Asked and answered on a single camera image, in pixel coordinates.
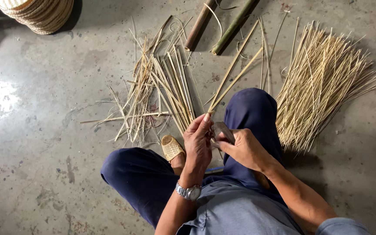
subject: watch face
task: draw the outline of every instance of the watch face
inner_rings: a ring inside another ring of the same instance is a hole
[[[188,197],[190,200],[196,200],[198,197],[200,197],[201,189],[199,188],[193,188],[189,193]]]

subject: gray shirt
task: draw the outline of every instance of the gray shirt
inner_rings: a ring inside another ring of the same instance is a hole
[[[187,227],[192,235],[303,234],[284,205],[232,181],[206,185],[197,203],[196,219],[186,222],[177,234]],[[333,234],[369,235],[363,225],[346,218],[328,219],[316,232]]]

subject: sleeve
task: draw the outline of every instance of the sleeve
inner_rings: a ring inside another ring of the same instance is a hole
[[[317,228],[316,235],[370,235],[361,223],[348,218],[332,218]]]

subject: man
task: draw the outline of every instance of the man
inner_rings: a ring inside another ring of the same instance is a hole
[[[105,160],[101,175],[156,234],[367,235],[363,225],[339,218],[283,167],[276,117],[277,103],[263,90],[244,89],[232,97],[224,122],[236,142],[217,136],[226,153],[222,176],[203,179],[212,158],[210,114],[185,131],[186,159],[181,154],[169,164],[152,150],[119,149]],[[255,179],[256,172],[269,179],[268,190]]]

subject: silver watch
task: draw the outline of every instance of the silver watch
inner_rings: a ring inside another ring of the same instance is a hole
[[[199,185],[194,185],[191,188],[184,189],[178,184],[178,182],[176,182],[175,190],[179,195],[190,201],[197,200],[201,194],[201,186]]]

